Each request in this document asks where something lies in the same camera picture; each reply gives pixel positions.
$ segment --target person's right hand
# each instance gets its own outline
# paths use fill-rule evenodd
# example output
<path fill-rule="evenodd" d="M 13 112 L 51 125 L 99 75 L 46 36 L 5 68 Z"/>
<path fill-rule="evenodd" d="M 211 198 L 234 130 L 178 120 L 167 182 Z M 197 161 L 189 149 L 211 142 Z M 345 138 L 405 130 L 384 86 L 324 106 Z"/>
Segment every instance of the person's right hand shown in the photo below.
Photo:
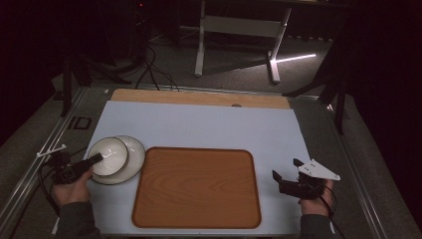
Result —
<path fill-rule="evenodd" d="M 332 180 L 326 180 L 325 186 L 326 188 L 323 190 L 322 198 L 326 201 L 329 207 L 332 207 L 332 193 L 328 190 L 332 189 L 334 182 Z M 316 215 L 323 215 L 329 216 L 328 210 L 326 206 L 322 203 L 319 198 L 313 200 L 301 199 L 299 200 L 298 204 L 301 205 L 302 214 L 316 214 Z"/>
<path fill-rule="evenodd" d="M 53 186 L 53 193 L 60 207 L 72 202 L 88 202 L 90 192 L 87 181 L 93 176 L 94 169 L 91 167 L 72 184 L 58 184 Z"/>

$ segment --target wooden tray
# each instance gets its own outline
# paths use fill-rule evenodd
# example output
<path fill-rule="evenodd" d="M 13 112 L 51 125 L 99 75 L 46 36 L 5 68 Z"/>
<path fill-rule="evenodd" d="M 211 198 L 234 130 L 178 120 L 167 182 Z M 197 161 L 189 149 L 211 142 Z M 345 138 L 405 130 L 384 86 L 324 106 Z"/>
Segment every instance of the wooden tray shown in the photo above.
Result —
<path fill-rule="evenodd" d="M 256 228 L 261 210 L 251 153 L 152 147 L 132 211 L 144 228 Z"/>

